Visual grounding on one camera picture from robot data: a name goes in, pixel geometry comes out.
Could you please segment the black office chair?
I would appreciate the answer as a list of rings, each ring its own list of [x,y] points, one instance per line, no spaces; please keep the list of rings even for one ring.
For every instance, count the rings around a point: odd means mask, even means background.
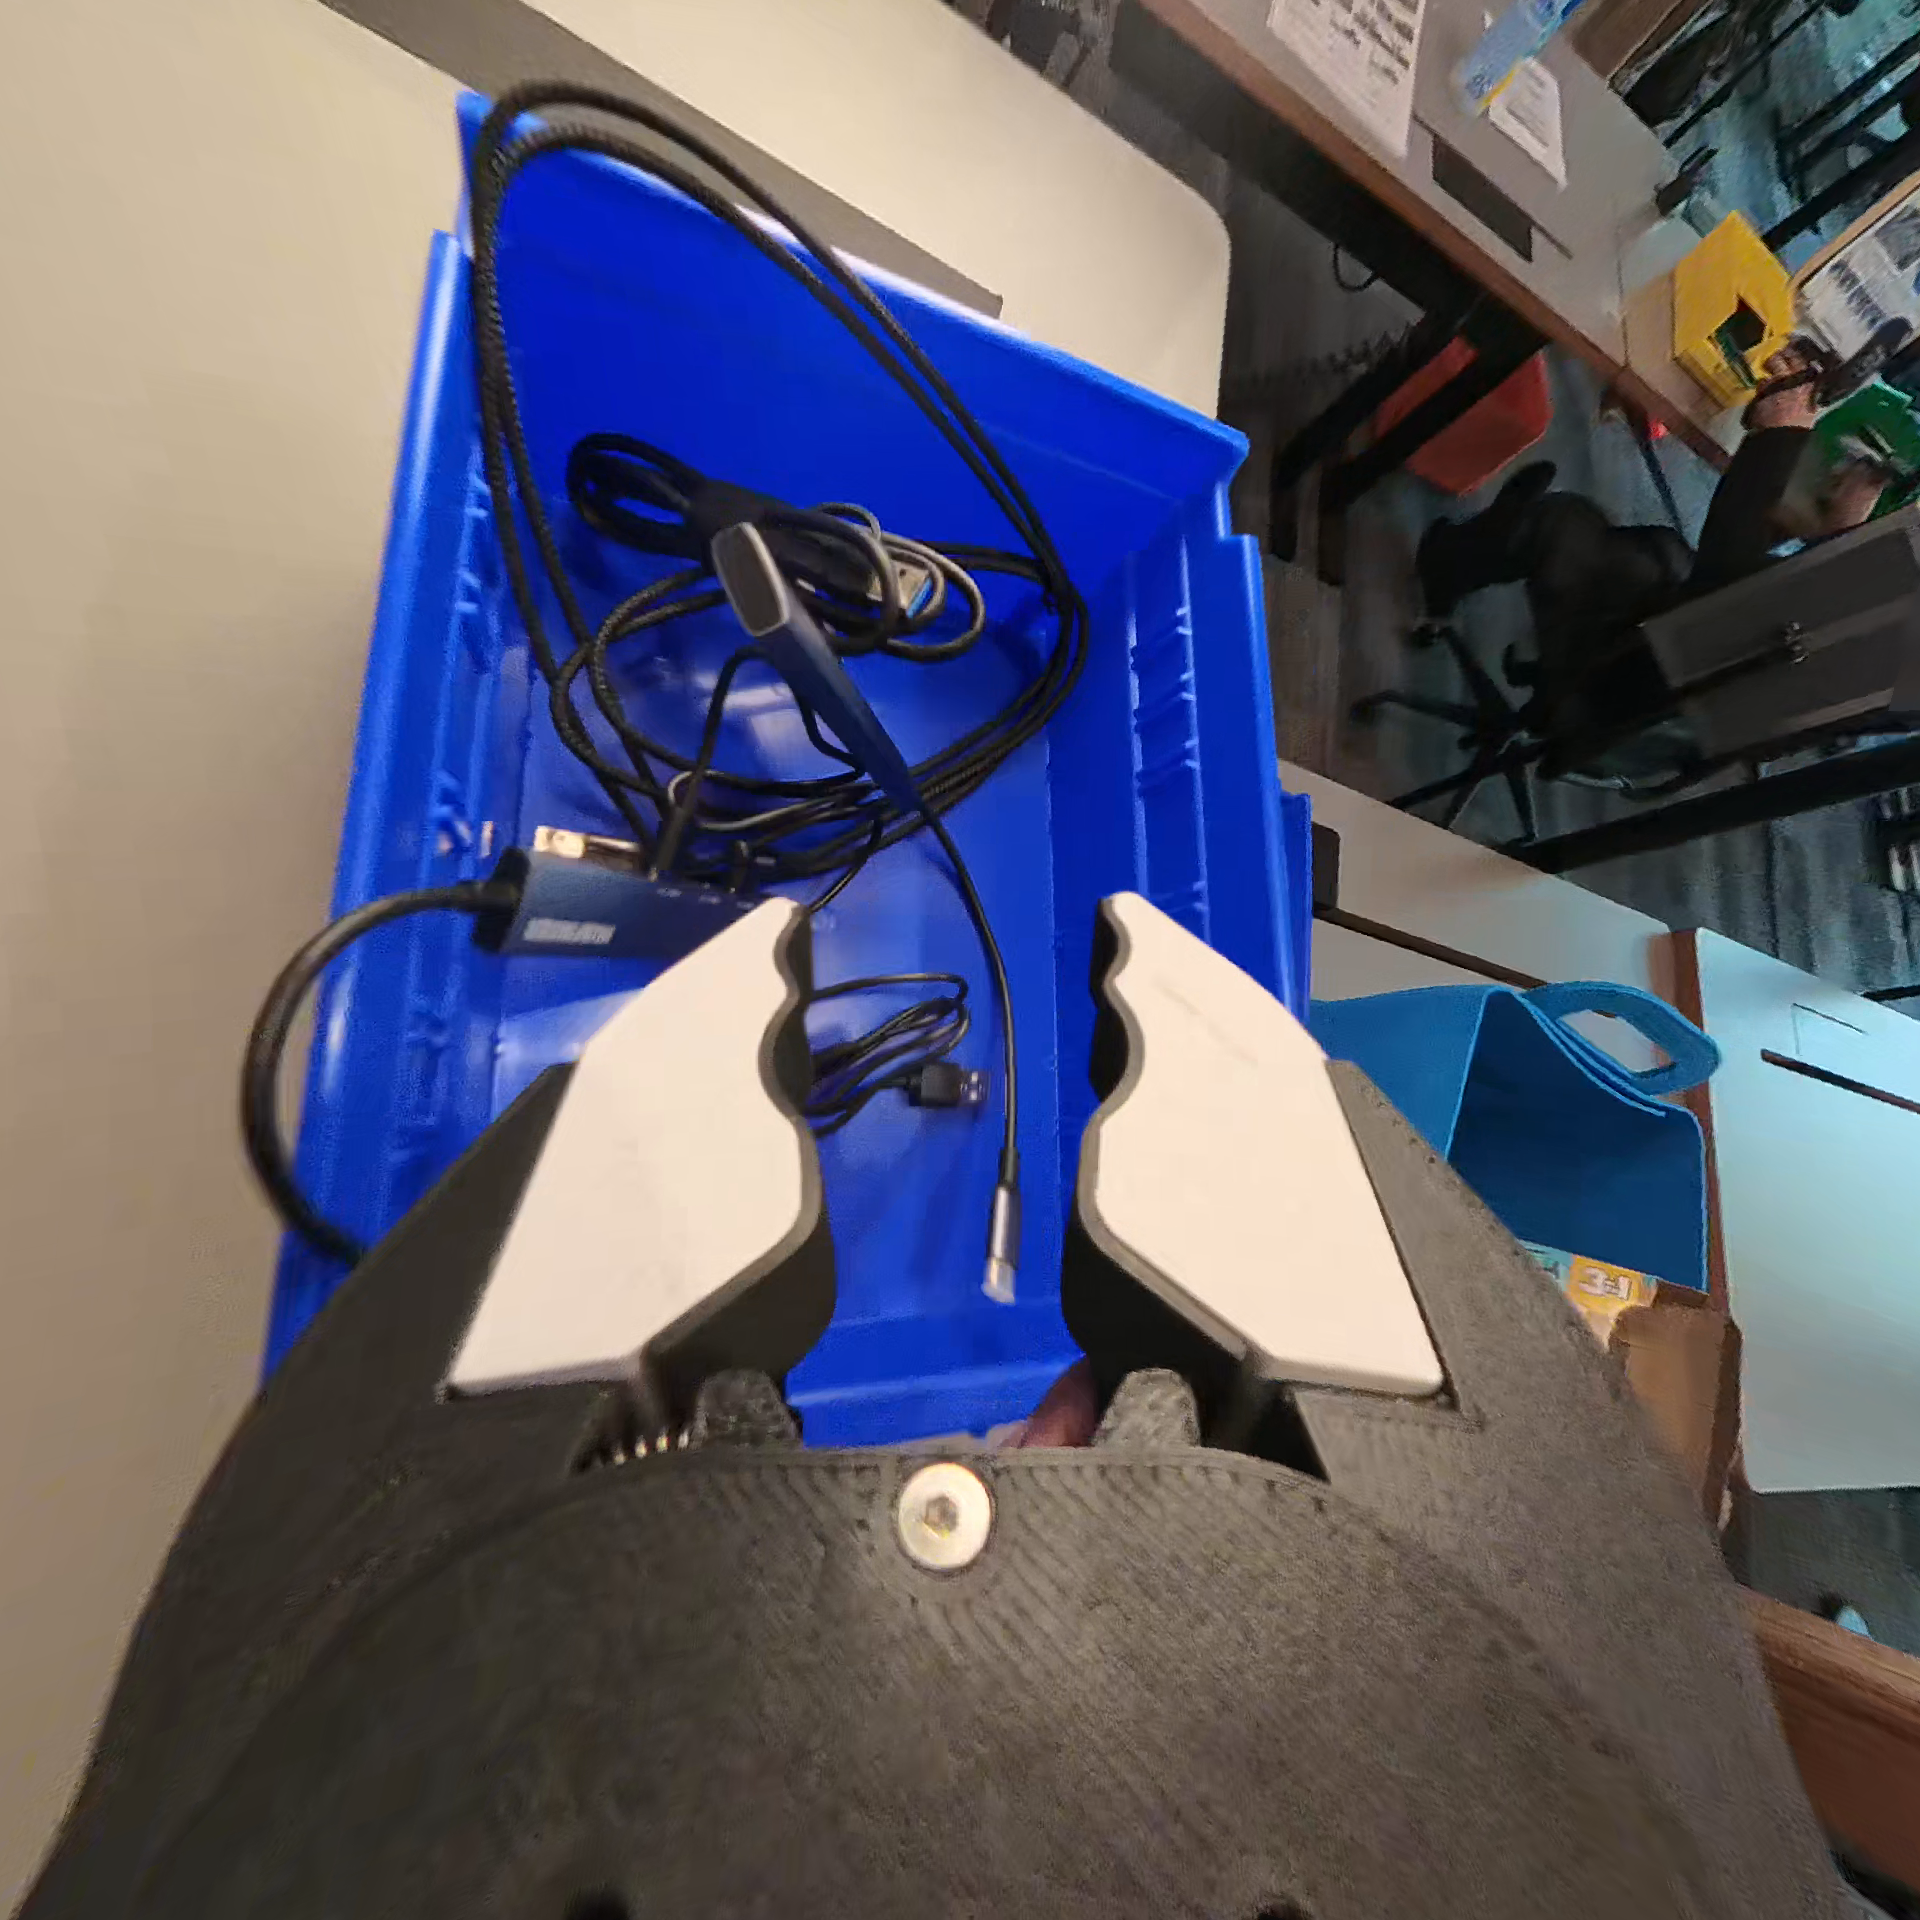
[[[1565,496],[1556,464],[1517,467],[1473,515],[1428,525],[1417,547],[1420,622],[1417,649],[1459,660],[1459,698],[1367,691],[1352,722],[1408,709],[1446,722],[1463,771],[1405,790],[1394,808],[1463,808],[1506,782],[1523,843],[1540,829],[1536,778],[1588,778],[1633,734],[1667,717],[1667,682],[1644,625],[1704,592],[1697,547],[1659,525],[1616,525],[1594,501]],[[1459,611],[1485,592],[1523,592],[1527,644],[1502,677],[1472,649]]]

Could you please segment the grey cable connector plug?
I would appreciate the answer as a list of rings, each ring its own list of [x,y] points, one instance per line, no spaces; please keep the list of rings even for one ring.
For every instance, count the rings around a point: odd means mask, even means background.
[[[850,764],[904,812],[924,821],[924,782],[878,709],[850,682],[824,625],[810,611],[792,583],[782,578],[770,543],[755,525],[722,525],[711,536],[711,572],[755,637],[755,658],[782,677],[792,707],[850,750]]]

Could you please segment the green plastic bin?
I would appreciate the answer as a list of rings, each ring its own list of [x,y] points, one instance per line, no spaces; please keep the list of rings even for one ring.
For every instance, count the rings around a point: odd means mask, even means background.
[[[1889,379],[1868,379],[1854,400],[1826,409],[1821,467],[1879,467],[1882,496],[1871,515],[1915,504],[1920,501],[1920,405]]]

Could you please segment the small printed paper sheet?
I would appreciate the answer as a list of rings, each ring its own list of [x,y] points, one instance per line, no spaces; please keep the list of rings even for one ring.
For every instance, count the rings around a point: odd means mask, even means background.
[[[1565,193],[1565,96],[1545,62],[1517,62],[1485,96],[1485,118]]]

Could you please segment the large printed paper sheet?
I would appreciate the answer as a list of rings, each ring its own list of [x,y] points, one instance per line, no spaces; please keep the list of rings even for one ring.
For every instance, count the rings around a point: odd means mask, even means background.
[[[1267,22],[1385,157],[1408,157],[1428,0],[1268,0]]]

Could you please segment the white desk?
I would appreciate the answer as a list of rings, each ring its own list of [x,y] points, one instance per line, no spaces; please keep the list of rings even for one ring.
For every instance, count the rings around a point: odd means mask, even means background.
[[[1304,764],[1281,790],[1310,808],[1310,992],[1616,982],[1671,1001],[1671,933],[1473,837],[1408,821]]]
[[[1689,933],[1743,1484],[1920,1480],[1920,1023]]]

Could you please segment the clear water bottle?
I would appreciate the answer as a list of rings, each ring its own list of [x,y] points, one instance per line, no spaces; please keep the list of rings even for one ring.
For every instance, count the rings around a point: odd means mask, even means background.
[[[1517,77],[1523,62],[1536,62],[1584,0],[1506,0],[1484,22],[1484,38],[1450,66],[1450,96],[1463,115],[1485,115],[1485,102]]]

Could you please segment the black equipment case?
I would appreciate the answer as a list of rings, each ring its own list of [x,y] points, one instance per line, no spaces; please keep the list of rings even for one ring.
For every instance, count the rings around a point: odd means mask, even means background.
[[[1902,504],[1644,622],[1667,709],[1704,764],[1920,717],[1920,513]]]

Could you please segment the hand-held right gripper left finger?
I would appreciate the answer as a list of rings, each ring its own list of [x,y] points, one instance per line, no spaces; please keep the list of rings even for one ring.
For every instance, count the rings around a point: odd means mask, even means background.
[[[575,1064],[545,1074],[449,1167],[446,1253],[475,1284],[446,1394],[613,1386],[690,1407],[770,1381],[838,1303],[810,1104],[810,906],[770,894],[638,984]]]

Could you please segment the blue plastic bin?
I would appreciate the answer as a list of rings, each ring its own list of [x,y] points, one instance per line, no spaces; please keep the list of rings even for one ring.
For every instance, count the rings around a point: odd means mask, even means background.
[[[431,237],[329,913],[489,878],[534,829],[816,906],[819,1047],[951,1001],[975,1115],[878,1088],[824,1135],[838,1317],[792,1365],[816,1445],[1016,1422],[1067,1375],[1058,1238],[1087,1115],[1093,902],[1139,890],[1304,1011],[1304,798],[1281,792],[1244,438],[858,257],[563,82],[460,102],[468,204]],[[990,1301],[1006,1133],[991,962],[904,821],[749,629],[677,504],[858,513],[908,543],[832,637],[941,808],[1016,1019],[1023,1238]]]

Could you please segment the yellow plastic bin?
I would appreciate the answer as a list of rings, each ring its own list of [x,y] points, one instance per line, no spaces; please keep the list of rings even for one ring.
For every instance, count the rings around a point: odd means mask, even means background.
[[[1716,409],[1743,409],[1767,367],[1796,341],[1796,274],[1767,237],[1729,213],[1667,274],[1671,367]]]

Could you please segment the blue felt bag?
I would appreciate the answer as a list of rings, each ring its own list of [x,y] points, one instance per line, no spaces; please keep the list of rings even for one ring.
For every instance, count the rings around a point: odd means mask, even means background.
[[[1310,1001],[1304,1028],[1517,1236],[1708,1287],[1704,1133],[1671,1104],[1720,1064],[1667,1001],[1616,982]]]

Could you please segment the brown cardboard box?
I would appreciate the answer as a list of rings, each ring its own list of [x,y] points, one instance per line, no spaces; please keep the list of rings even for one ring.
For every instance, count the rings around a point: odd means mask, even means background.
[[[1742,1354],[1742,1327],[1704,1287],[1671,1284],[1653,1284],[1653,1292],[1608,1328],[1608,1362],[1644,1402],[1716,1532],[1736,1515]]]

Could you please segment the wood-edged grey desk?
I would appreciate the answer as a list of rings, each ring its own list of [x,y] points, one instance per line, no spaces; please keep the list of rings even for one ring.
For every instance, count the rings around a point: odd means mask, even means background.
[[[1540,56],[1565,96],[1574,178],[1557,193],[1450,96],[1485,6],[1428,6],[1408,157],[1385,157],[1267,11],[1253,0],[1122,6],[1111,74],[1388,295],[1473,326],[1484,358],[1523,326],[1588,359],[1704,464],[1729,464],[1736,416],[1667,350],[1667,269],[1689,250],[1689,228],[1653,213],[1671,157],[1565,38]]]

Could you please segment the red plastic bin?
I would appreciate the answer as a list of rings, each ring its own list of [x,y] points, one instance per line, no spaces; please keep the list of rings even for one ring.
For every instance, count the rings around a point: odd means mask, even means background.
[[[1385,438],[1405,416],[1417,416],[1434,390],[1446,390],[1472,367],[1473,367],[1473,350],[1459,334],[1378,405],[1367,431]],[[1408,449],[1405,467],[1420,476],[1434,496],[1463,501],[1485,486],[1502,467],[1514,467],[1523,449],[1536,449],[1545,427],[1556,427],[1545,350],[1536,350],[1502,390],[1485,390],[1473,409],[1436,427],[1420,449]]]

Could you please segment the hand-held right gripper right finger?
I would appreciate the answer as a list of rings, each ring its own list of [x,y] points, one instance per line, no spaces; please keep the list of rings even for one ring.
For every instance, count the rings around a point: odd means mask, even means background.
[[[1093,902],[1087,1001],[1058,1253],[1085,1362],[1182,1375],[1203,1407],[1434,1402],[1446,1362],[1310,1028],[1139,890]]]

